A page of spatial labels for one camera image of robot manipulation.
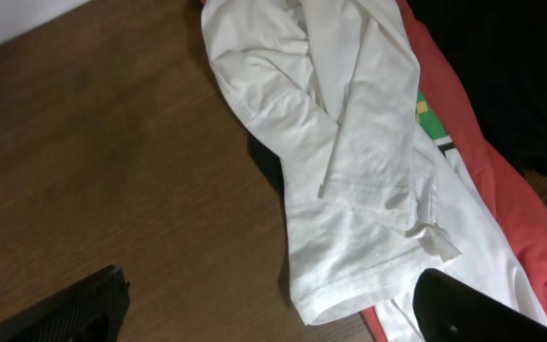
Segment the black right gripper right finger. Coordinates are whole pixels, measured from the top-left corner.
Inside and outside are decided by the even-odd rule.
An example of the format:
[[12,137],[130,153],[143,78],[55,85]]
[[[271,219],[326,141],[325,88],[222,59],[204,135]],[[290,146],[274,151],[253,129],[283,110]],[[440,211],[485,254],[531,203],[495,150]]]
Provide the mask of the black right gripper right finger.
[[423,271],[412,307],[426,342],[547,342],[547,327],[436,269]]

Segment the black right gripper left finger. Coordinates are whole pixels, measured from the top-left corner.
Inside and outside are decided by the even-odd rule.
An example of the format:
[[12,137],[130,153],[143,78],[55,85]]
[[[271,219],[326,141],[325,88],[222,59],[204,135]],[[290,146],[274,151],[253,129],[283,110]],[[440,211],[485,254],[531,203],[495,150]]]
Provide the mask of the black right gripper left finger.
[[129,305],[123,268],[108,265],[0,322],[0,342],[116,342]]

